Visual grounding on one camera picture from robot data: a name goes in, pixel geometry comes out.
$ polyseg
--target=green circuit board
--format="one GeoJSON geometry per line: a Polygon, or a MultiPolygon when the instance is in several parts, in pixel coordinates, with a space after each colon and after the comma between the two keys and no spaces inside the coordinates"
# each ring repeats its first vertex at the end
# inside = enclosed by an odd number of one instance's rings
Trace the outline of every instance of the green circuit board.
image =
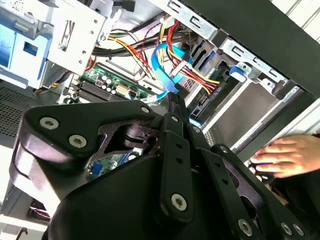
{"type": "Polygon", "coordinates": [[[85,79],[86,81],[95,84],[96,80],[101,80],[102,81],[102,76],[107,76],[108,79],[110,79],[112,81],[112,85],[113,86],[117,86],[119,84],[126,86],[127,88],[129,88],[129,91],[135,92],[136,93],[136,97],[135,99],[143,99],[143,98],[147,98],[152,96],[152,94],[146,90],[143,90],[142,86],[140,86],[138,83],[134,84],[132,82],[129,82],[109,71],[107,71],[106,69],[103,69],[100,66],[95,66],[92,70],[90,70],[89,72],[85,72],[82,76],[83,79],[85,79]]]}

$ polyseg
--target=silver screw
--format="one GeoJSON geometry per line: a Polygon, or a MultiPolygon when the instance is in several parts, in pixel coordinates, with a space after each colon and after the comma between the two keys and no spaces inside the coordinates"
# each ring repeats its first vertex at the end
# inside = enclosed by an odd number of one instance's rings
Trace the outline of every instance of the silver screw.
{"type": "Polygon", "coordinates": [[[144,111],[146,114],[150,113],[149,109],[146,107],[141,107],[141,110],[144,111]]]}
{"type": "Polygon", "coordinates": [[[75,148],[81,149],[87,145],[87,140],[81,135],[72,135],[69,137],[69,143],[75,148]]]}
{"type": "Polygon", "coordinates": [[[200,129],[198,127],[193,126],[192,129],[195,130],[196,133],[200,133],[200,129]]]}
{"type": "Polygon", "coordinates": [[[304,233],[304,231],[302,231],[302,229],[301,229],[301,227],[299,227],[297,224],[293,224],[293,227],[294,227],[294,229],[297,231],[297,233],[299,234],[299,235],[301,235],[301,236],[304,236],[305,235],[305,233],[304,233]]]}
{"type": "Polygon", "coordinates": [[[183,196],[180,194],[173,194],[171,196],[171,203],[173,206],[175,206],[176,209],[183,212],[187,209],[187,202],[183,196]]]}
{"type": "Polygon", "coordinates": [[[240,218],[238,220],[238,225],[239,225],[239,228],[242,230],[242,232],[244,232],[245,235],[247,235],[248,237],[252,236],[252,228],[246,220],[240,218]]]}
{"type": "Polygon", "coordinates": [[[284,222],[281,222],[281,227],[285,231],[286,234],[288,234],[290,236],[292,235],[292,231],[287,224],[285,224],[284,222]]]}
{"type": "Polygon", "coordinates": [[[45,129],[53,130],[59,127],[59,122],[52,117],[43,117],[40,119],[40,125],[45,129]]]}
{"type": "Polygon", "coordinates": [[[172,116],[171,118],[173,119],[173,121],[175,121],[175,122],[179,122],[179,119],[178,119],[178,118],[176,118],[175,116],[172,116]]]}
{"type": "Polygon", "coordinates": [[[228,150],[227,150],[224,146],[221,146],[220,149],[221,149],[222,152],[224,152],[225,154],[228,152],[228,150]]]}

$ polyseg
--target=hole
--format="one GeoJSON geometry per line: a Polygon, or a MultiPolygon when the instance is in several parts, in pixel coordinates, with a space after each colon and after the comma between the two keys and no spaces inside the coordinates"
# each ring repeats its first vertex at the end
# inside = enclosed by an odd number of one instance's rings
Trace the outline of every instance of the hole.
{"type": "Polygon", "coordinates": [[[73,141],[75,144],[82,144],[82,140],[80,138],[75,138],[73,141]]]}
{"type": "Polygon", "coordinates": [[[204,42],[205,42],[205,41],[203,40],[198,46],[196,46],[194,52],[191,54],[191,57],[192,57],[192,58],[196,55],[196,53],[197,53],[198,50],[202,47],[202,45],[204,44],[204,42]]]}
{"type": "Polygon", "coordinates": [[[200,52],[199,56],[195,59],[195,61],[192,64],[192,67],[195,67],[198,62],[201,60],[201,58],[207,53],[206,50],[203,50],[202,52],[200,52]]]}
{"type": "Polygon", "coordinates": [[[228,185],[229,184],[229,182],[228,182],[228,180],[226,180],[226,179],[222,179],[222,182],[225,184],[225,185],[228,185]]]}
{"type": "Polygon", "coordinates": [[[242,226],[243,226],[244,230],[246,230],[246,231],[248,231],[248,230],[249,230],[249,228],[248,228],[247,224],[242,224],[242,226]]]}
{"type": "Polygon", "coordinates": [[[32,56],[37,56],[38,48],[35,45],[25,41],[23,51],[31,54],[32,56]]]}
{"type": "Polygon", "coordinates": [[[179,205],[179,207],[181,207],[182,206],[182,200],[180,199],[180,198],[176,198],[175,199],[175,202],[176,202],[176,204],[178,204],[179,205]]]}
{"type": "Polygon", "coordinates": [[[180,163],[180,164],[182,164],[184,161],[182,160],[182,158],[180,158],[180,157],[177,157],[176,159],[175,159],[178,163],[180,163]]]}
{"type": "Polygon", "coordinates": [[[245,210],[247,211],[249,217],[252,220],[255,220],[257,217],[257,211],[255,206],[252,204],[252,202],[247,198],[246,196],[240,196],[240,199],[245,207],[245,210]]]}
{"type": "Polygon", "coordinates": [[[44,124],[48,125],[48,126],[53,126],[54,125],[54,123],[52,121],[45,121],[44,124]]]}
{"type": "Polygon", "coordinates": [[[158,138],[156,136],[151,136],[147,139],[147,143],[151,146],[155,145],[156,142],[158,141],[158,138]]]}

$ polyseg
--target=blue component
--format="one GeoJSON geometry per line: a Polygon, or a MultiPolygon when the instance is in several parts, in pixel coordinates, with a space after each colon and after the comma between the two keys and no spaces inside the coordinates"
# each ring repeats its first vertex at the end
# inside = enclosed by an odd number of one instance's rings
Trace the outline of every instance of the blue component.
{"type": "Polygon", "coordinates": [[[13,28],[12,22],[0,19],[0,73],[24,84],[41,78],[52,36],[35,39],[13,28]]]}
{"type": "Polygon", "coordinates": [[[157,99],[157,100],[163,99],[163,98],[167,95],[167,93],[168,93],[168,91],[165,90],[163,93],[158,94],[158,95],[156,96],[156,99],[157,99]]]}
{"type": "MultiPolygon", "coordinates": [[[[166,43],[163,43],[155,48],[151,56],[151,63],[152,63],[152,67],[154,69],[156,78],[165,86],[168,92],[173,92],[176,94],[179,90],[176,89],[175,84],[178,83],[183,78],[183,76],[181,74],[178,74],[171,80],[171,78],[168,76],[165,70],[160,66],[157,59],[157,55],[156,55],[157,51],[159,51],[160,49],[166,49],[167,46],[168,45],[166,43]]],[[[182,58],[185,55],[185,53],[182,50],[180,50],[175,46],[172,46],[172,49],[173,49],[173,52],[180,58],[182,58]]]]}
{"type": "Polygon", "coordinates": [[[237,79],[241,83],[243,83],[246,80],[246,73],[237,66],[231,67],[229,75],[237,79]]]}
{"type": "Polygon", "coordinates": [[[102,168],[103,168],[102,164],[100,164],[98,162],[94,162],[91,167],[91,174],[90,174],[89,178],[90,179],[98,178],[100,176],[102,168]]]}
{"type": "Polygon", "coordinates": [[[198,128],[201,127],[201,123],[200,122],[198,122],[196,120],[193,120],[192,118],[189,118],[189,121],[190,121],[191,124],[197,126],[198,128]]]}

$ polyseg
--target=wire bundle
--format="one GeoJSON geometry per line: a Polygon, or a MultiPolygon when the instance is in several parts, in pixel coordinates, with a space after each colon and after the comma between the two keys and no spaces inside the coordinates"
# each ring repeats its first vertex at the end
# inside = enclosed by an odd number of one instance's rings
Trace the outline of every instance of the wire bundle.
{"type": "Polygon", "coordinates": [[[108,40],[115,41],[116,43],[123,46],[133,57],[133,59],[136,61],[136,63],[141,67],[141,69],[144,71],[144,73],[150,78],[154,79],[154,77],[151,75],[152,68],[149,66],[148,62],[144,57],[135,50],[131,45],[126,44],[125,42],[121,41],[118,38],[109,37],[108,40]]]}
{"type": "MultiPolygon", "coordinates": [[[[172,37],[173,34],[175,32],[175,30],[180,26],[180,22],[176,21],[175,24],[170,27],[169,31],[168,31],[168,36],[166,38],[166,43],[167,43],[167,55],[169,57],[169,59],[172,61],[173,67],[176,68],[178,66],[179,63],[181,63],[181,61],[183,61],[183,59],[179,56],[177,56],[174,51],[173,51],[173,47],[172,47],[172,37]]],[[[211,80],[205,76],[203,76],[200,72],[198,72],[197,70],[195,70],[192,65],[188,62],[186,62],[186,66],[180,71],[180,74],[182,74],[183,76],[197,82],[198,84],[200,84],[205,91],[210,95],[214,90],[216,90],[217,85],[220,82],[219,81],[215,81],[215,80],[211,80]]]]}

